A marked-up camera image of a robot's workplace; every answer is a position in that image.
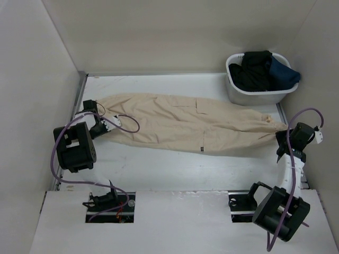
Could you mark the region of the beige trousers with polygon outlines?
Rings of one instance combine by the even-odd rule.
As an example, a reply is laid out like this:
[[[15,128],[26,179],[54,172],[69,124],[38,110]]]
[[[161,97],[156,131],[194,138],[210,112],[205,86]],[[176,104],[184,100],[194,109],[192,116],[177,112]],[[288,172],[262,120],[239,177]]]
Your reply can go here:
[[[103,137],[133,147],[226,156],[265,146],[287,129],[270,115],[209,98],[124,93],[98,102],[127,129]]]

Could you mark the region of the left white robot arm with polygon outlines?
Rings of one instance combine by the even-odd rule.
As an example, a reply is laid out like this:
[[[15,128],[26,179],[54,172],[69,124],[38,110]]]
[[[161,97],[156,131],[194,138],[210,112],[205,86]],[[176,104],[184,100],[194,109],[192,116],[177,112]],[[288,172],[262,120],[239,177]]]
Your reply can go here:
[[[67,125],[53,130],[51,165],[57,158],[63,170],[82,177],[75,183],[90,185],[89,200],[83,203],[90,212],[113,211],[123,204],[112,182],[94,169],[97,154],[93,143],[94,139],[121,127],[117,115],[106,118],[99,112],[96,101],[87,100]]]

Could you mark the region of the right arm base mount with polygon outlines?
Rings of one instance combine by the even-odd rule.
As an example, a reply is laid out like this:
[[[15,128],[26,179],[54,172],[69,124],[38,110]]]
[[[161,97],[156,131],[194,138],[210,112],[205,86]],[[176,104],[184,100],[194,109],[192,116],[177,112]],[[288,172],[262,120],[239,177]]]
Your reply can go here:
[[[228,205],[233,223],[252,223],[257,201],[247,190],[229,191]]]

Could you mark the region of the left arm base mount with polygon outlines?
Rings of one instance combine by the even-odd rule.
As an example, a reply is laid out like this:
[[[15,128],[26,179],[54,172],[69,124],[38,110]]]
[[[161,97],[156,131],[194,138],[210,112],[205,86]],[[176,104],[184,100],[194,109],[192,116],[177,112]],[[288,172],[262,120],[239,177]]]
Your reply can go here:
[[[83,202],[86,207],[86,223],[133,223],[136,193],[128,193],[129,201],[122,206],[127,197],[123,193],[107,193],[102,196],[90,194],[89,200]]]

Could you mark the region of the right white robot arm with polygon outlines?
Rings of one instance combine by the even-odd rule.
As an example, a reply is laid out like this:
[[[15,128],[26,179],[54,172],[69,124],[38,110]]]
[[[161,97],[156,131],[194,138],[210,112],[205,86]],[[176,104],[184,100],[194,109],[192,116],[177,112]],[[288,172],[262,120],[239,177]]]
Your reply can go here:
[[[291,150],[287,144],[287,133]],[[288,242],[304,222],[310,204],[301,198],[302,169],[306,162],[303,149],[313,140],[315,130],[304,123],[297,123],[290,131],[275,134],[278,142],[276,154],[279,169],[277,185],[270,187],[266,197],[253,191],[246,195],[247,206],[254,209],[252,222],[271,234],[280,227],[278,238]]]

